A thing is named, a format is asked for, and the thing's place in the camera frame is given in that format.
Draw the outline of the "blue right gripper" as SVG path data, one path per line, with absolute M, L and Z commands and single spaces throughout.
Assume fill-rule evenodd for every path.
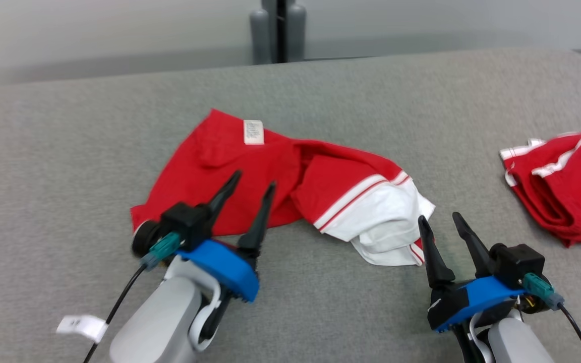
M 427 310 L 427 321 L 431 330 L 444 332 L 450 325 L 470 319 L 474 314 L 483 312 L 509 298 L 522 295 L 525 289 L 510 288 L 493 275 L 493 260 L 489 251 L 477 234 L 470 228 L 459 212 L 453 212 L 456 230 L 466 242 L 475 266 L 475 277 L 464 285 L 452 285 L 454 272 L 449 269 L 435 244 L 434 232 L 422 215 L 418 218 L 427 282 L 433 289 L 431 305 Z

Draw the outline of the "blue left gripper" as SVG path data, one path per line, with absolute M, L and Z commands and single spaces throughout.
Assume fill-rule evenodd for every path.
M 228 199 L 235 192 L 242 176 L 236 170 L 227 182 L 212 196 L 205 205 L 207 218 L 205 225 L 214 225 Z M 261 244 L 268 229 L 268 220 L 276 194 L 273 181 L 265 191 L 261 207 L 248 232 L 240 237 L 237 251 L 240 255 L 259 255 Z M 253 303 L 260 291 L 260 280 L 255 270 L 243 258 L 217 241 L 207 239 L 193 251 L 177 250 L 176 255 L 190 260 L 203 271 L 210 274 L 221 285 L 232 291 L 247 303 Z

